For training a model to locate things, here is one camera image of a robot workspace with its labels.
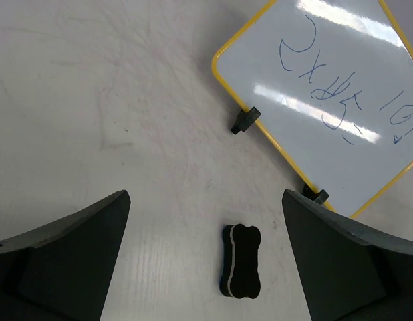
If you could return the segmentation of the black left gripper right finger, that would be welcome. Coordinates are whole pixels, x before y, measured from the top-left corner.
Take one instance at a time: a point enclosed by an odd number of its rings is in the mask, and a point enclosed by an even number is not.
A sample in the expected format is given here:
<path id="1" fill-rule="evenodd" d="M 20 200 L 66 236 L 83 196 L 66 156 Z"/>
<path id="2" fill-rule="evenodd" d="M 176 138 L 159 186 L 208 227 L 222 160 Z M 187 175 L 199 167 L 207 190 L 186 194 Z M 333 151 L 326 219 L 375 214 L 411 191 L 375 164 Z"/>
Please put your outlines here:
<path id="1" fill-rule="evenodd" d="M 413 320 L 413 241 L 289 189 L 282 206 L 312 320 Z"/>

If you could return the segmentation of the yellow-framed small whiteboard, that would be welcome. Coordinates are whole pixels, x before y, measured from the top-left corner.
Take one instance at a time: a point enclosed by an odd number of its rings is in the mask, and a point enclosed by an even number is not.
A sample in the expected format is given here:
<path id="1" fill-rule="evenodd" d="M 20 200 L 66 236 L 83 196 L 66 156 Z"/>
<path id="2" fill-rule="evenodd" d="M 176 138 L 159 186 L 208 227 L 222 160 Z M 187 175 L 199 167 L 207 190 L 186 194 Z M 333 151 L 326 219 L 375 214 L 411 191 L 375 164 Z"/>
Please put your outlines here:
<path id="1" fill-rule="evenodd" d="M 270 1 L 211 68 L 341 215 L 413 166 L 413 49 L 385 1 Z"/>

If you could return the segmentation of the black whiteboard stand clip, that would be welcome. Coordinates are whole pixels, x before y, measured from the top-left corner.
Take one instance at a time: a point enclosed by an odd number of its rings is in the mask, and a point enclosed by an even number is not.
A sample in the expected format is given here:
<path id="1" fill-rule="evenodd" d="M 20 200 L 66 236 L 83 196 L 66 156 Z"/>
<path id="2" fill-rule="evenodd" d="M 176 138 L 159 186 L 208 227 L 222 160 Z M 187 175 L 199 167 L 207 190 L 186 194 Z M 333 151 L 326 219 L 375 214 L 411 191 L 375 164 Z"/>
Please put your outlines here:
<path id="1" fill-rule="evenodd" d="M 302 195 L 319 205 L 323 205 L 329 198 L 329 194 L 324 189 L 319 192 L 315 192 L 309 187 L 308 184 L 304 184 Z"/>
<path id="2" fill-rule="evenodd" d="M 252 107 L 248 112 L 245 112 L 244 110 L 240 111 L 231 127 L 231 132 L 234 135 L 240 132 L 245 132 L 256 122 L 260 115 L 261 113 L 256 107 Z"/>

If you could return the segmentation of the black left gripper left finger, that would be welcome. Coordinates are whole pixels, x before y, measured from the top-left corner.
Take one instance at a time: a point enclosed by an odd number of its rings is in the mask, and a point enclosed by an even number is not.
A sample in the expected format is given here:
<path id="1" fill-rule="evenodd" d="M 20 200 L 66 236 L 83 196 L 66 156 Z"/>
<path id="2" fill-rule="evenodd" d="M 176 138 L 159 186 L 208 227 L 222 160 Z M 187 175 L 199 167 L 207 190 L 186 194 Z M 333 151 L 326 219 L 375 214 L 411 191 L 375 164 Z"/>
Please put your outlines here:
<path id="1" fill-rule="evenodd" d="M 0 240 L 0 320 L 99 320 L 130 212 L 127 191 Z"/>

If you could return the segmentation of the black bone-shaped whiteboard eraser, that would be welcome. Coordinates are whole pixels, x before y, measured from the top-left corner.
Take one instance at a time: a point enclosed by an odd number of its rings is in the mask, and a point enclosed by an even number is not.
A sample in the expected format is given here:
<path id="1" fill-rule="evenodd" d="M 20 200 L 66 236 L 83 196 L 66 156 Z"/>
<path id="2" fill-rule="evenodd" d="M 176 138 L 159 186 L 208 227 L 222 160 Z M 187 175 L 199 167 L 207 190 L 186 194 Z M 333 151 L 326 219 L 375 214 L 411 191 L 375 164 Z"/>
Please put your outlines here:
<path id="1" fill-rule="evenodd" d="M 221 294 L 230 298 L 255 299 L 260 293 L 258 251 L 261 233 L 255 226 L 226 225 L 222 231 L 223 270 Z"/>

